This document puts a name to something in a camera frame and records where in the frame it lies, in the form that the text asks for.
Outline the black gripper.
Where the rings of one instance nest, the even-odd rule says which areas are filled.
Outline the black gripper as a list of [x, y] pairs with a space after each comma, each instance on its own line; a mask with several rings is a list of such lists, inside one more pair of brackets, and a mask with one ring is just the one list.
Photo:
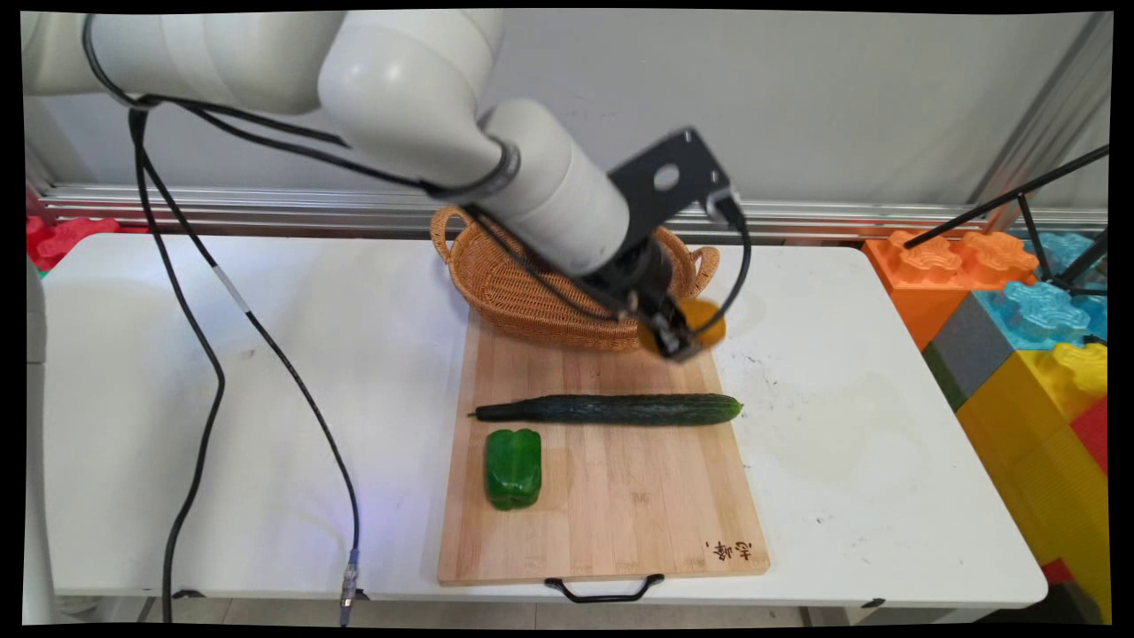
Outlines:
[[711, 346], [710, 301], [676, 301], [670, 294], [672, 260], [651, 236], [619, 252], [591, 274], [579, 277], [579, 290], [596, 301], [606, 322], [644, 318], [653, 324], [653, 351], [685, 361]]

